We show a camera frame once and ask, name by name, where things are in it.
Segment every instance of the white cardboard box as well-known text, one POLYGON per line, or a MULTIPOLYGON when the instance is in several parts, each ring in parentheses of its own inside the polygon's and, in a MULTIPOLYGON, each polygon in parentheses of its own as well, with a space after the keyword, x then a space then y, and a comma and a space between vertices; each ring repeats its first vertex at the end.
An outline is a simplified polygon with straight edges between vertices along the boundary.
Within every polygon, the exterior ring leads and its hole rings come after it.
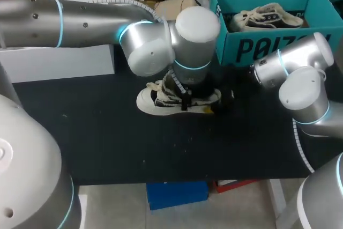
POLYGON ((13 83, 114 74, 112 45, 88 48, 7 48, 0 50, 0 62, 13 83))

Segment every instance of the black and white sneaker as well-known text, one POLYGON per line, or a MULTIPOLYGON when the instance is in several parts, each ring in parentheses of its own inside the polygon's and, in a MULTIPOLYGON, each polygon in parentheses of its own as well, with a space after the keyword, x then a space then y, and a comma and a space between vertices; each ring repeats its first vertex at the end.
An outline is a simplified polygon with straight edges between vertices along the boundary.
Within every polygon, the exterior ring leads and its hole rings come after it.
POLYGON ((298 29, 303 22, 300 17, 287 13, 278 3, 270 3, 252 11, 236 14, 230 22, 229 29, 233 32, 298 29))
POLYGON ((214 89, 207 98, 192 98, 187 111, 181 110, 182 100, 175 93, 175 83, 169 71, 163 78, 155 83, 147 83, 137 96, 137 107, 151 115, 173 115, 177 113, 213 114, 211 105, 221 99, 219 90, 214 89))

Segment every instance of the blue box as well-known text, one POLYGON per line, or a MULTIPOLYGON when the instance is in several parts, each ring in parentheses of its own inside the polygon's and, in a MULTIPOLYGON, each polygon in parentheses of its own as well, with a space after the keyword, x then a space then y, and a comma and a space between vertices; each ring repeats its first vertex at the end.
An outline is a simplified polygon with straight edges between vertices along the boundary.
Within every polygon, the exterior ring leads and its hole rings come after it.
POLYGON ((146 193, 150 210, 156 210, 205 201, 208 197, 208 187, 204 181, 147 183, 146 193))
POLYGON ((217 14, 221 28, 217 56, 221 65, 243 67, 255 60, 314 32, 321 32, 333 51, 343 35, 343 20, 328 0, 211 0, 210 9, 217 14), (242 10, 277 2, 285 11, 304 17, 308 28, 275 29, 230 33, 226 27, 233 15, 242 10))

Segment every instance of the black tabletop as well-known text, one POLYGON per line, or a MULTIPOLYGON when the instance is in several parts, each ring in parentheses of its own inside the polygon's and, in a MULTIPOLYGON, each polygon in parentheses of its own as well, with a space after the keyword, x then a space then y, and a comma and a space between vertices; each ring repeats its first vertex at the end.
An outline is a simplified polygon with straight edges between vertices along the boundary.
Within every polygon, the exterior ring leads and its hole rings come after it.
MULTIPOLYGON (((118 49, 116 60, 115 75, 14 85, 29 115, 58 142, 76 184, 309 175, 277 91, 245 91, 242 101, 238 93, 225 115, 152 116, 139 111, 136 97, 163 74, 133 75, 118 49)), ((343 102, 342 82, 336 66, 327 71, 332 100, 343 102)), ((300 140, 314 169, 343 151, 337 139, 300 133, 300 140)))

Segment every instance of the metal frame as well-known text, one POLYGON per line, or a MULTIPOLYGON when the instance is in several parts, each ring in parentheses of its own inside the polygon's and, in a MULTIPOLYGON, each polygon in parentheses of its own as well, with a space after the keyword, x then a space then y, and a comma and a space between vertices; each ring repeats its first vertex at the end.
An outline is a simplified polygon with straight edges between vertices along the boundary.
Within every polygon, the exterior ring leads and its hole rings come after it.
POLYGON ((286 204, 280 179, 270 179, 267 181, 267 185, 274 208, 276 228, 291 229, 299 219, 297 211, 297 193, 294 194, 292 200, 286 204))

